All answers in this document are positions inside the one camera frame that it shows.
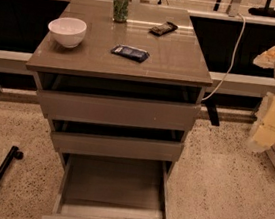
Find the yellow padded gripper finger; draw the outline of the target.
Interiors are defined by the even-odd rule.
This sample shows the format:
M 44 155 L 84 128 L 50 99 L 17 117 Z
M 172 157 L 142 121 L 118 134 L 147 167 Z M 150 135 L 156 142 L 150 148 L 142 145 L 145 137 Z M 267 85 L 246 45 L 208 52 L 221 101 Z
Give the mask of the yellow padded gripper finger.
M 247 145 L 253 152 L 261 153 L 275 144 L 275 94 L 267 93 L 256 112 L 256 121 L 249 132 Z

